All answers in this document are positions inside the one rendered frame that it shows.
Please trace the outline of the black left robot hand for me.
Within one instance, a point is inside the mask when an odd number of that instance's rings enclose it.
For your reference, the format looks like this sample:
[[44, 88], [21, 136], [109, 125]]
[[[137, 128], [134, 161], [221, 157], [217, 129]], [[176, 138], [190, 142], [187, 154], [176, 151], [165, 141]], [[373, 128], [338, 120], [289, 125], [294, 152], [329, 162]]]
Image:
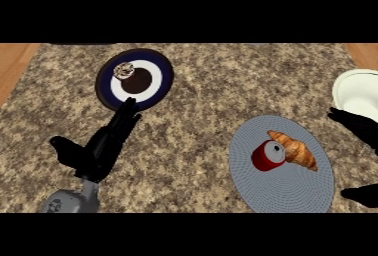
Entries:
[[58, 161], [75, 169], [75, 177], [94, 183], [106, 178], [140, 117], [136, 99], [128, 97], [108, 125], [96, 131], [86, 146], [78, 145], [62, 136], [55, 136], [50, 139], [58, 153]]

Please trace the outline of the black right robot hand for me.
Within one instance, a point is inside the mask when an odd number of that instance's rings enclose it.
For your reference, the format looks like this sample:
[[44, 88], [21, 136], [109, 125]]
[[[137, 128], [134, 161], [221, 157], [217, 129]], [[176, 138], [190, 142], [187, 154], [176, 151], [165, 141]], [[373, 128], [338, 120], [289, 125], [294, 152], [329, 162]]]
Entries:
[[[328, 117], [351, 131], [378, 155], [378, 122], [334, 107], [329, 108]], [[347, 188], [341, 191], [341, 196], [368, 208], [378, 208], [378, 184]]]

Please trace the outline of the white bowl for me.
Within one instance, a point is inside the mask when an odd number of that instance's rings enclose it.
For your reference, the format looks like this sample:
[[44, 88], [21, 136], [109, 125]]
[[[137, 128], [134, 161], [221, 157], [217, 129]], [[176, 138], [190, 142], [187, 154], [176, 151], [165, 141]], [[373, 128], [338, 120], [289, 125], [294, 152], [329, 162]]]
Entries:
[[345, 71], [334, 82], [332, 97], [340, 110], [365, 116], [378, 123], [378, 70]]

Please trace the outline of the golden croissant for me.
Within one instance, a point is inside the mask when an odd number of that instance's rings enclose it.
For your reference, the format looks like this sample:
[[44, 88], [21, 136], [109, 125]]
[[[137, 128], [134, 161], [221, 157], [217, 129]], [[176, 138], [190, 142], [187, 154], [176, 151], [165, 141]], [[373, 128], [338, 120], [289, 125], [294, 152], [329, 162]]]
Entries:
[[298, 164], [311, 171], [317, 171], [316, 158], [306, 143], [273, 130], [267, 131], [267, 135], [285, 148], [286, 162]]

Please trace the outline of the round grey placemat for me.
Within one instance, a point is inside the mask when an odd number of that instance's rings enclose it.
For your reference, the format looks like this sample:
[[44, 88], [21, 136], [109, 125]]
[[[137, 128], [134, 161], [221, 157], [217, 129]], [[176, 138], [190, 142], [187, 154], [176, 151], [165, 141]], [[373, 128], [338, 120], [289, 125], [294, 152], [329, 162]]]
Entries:
[[[270, 140], [267, 131], [285, 133], [310, 150], [317, 170], [295, 163], [260, 171], [252, 152]], [[334, 198], [334, 171], [322, 145], [307, 129], [291, 119], [261, 115], [238, 128], [229, 148], [229, 169], [239, 195], [255, 213], [326, 213]]]

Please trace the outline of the navy and white plate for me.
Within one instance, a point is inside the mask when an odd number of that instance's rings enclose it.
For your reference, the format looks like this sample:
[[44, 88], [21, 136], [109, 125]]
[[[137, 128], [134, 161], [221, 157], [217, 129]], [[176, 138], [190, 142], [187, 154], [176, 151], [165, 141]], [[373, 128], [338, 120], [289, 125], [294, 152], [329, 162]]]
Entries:
[[[125, 80], [114, 77], [114, 68], [128, 62], [134, 73]], [[139, 110], [151, 108], [165, 97], [174, 80], [168, 58], [152, 49], [131, 49], [115, 55], [100, 68], [94, 91], [97, 98], [111, 110], [117, 110], [128, 97], [136, 99]]]

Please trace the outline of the red can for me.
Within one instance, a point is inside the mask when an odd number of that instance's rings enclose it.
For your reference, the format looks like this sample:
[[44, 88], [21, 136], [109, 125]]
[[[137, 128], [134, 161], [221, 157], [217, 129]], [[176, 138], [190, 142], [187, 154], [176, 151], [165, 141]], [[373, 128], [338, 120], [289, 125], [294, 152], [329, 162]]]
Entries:
[[278, 168], [285, 163], [285, 160], [285, 148], [273, 140], [264, 141], [252, 151], [251, 162], [254, 167], [263, 172]]

